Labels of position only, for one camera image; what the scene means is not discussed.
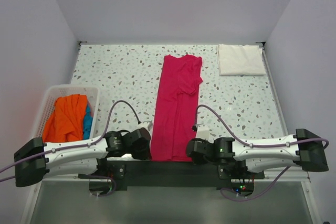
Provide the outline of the pink t shirt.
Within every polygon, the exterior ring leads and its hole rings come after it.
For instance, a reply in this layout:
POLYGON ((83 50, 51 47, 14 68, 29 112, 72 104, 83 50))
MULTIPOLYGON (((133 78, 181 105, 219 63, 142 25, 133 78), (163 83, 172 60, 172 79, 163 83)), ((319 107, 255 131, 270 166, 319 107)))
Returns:
POLYGON ((186 147, 196 135, 192 126, 203 81, 201 68, 201 57, 164 57, 150 146, 152 161, 191 161, 186 155, 186 147))

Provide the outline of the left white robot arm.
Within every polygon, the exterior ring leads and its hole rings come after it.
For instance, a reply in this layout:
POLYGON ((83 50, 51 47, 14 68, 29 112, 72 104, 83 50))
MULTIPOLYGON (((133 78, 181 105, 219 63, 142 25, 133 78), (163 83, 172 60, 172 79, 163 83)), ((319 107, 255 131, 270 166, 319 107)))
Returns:
POLYGON ((15 185, 28 187, 44 178, 65 174, 88 174, 103 178, 109 165, 100 159, 122 157, 147 160, 151 133, 145 127, 132 132, 110 131, 102 136, 69 143, 45 143, 31 139, 14 154, 15 185))

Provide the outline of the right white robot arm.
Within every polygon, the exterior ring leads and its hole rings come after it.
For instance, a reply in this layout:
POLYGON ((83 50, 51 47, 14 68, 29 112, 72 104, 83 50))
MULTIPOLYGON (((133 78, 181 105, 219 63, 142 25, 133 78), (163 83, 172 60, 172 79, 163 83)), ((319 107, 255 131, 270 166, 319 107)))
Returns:
POLYGON ((220 137, 209 142, 196 137, 186 146, 186 156, 197 165, 213 164, 226 174, 246 178, 268 169, 300 167, 305 172, 329 170, 325 149, 329 142, 307 129, 261 140, 220 137))

